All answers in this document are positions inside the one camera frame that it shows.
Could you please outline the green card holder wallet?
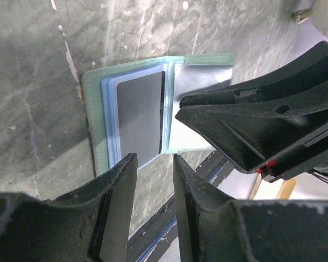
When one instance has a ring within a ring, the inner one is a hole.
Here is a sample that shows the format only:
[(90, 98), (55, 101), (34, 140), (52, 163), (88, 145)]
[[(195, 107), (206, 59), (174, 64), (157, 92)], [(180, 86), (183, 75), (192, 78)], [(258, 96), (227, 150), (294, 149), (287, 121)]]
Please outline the green card holder wallet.
[(189, 94), (230, 85), (234, 55), (162, 56), (111, 65), (81, 77), (97, 175), (136, 153), (143, 168), (162, 154), (212, 146), (175, 119)]

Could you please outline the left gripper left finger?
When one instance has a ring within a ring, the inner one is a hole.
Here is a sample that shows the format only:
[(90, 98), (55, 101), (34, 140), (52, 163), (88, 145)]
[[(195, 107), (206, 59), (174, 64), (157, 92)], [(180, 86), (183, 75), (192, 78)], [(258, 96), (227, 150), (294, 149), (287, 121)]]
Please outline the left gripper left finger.
[(44, 200), (0, 193), (0, 261), (124, 261), (138, 160)]

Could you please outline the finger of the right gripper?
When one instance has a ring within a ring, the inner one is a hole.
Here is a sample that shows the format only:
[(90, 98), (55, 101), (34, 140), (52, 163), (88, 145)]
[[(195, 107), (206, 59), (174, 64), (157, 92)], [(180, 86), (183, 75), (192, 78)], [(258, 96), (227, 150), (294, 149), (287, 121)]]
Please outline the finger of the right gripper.
[(307, 91), (328, 81), (328, 42), (321, 41), (287, 65), (230, 87), (187, 95), (180, 108), (196, 105), (223, 105), (266, 102)]

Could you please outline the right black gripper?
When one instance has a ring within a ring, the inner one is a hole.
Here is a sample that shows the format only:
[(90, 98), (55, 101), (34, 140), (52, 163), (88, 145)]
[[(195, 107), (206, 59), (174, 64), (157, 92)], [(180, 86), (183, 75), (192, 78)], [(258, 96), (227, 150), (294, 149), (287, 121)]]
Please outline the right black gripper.
[(176, 119), (243, 173), (273, 183), (304, 172), (328, 177), (328, 92), (266, 102), (180, 108)]

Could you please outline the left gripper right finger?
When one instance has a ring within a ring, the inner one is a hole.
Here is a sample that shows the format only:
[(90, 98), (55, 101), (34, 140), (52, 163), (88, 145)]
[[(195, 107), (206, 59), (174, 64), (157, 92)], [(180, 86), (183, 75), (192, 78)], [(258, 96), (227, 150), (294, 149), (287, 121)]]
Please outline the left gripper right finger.
[(173, 157), (182, 261), (328, 261), (328, 201), (237, 200)]

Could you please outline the dark credit card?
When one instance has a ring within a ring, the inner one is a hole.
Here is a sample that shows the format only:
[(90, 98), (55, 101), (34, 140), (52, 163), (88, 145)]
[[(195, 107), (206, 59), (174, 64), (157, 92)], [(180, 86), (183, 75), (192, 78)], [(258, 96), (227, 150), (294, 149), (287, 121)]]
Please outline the dark credit card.
[(135, 153), (139, 169), (160, 151), (164, 77), (163, 70), (153, 69), (134, 73), (116, 85), (118, 155)]

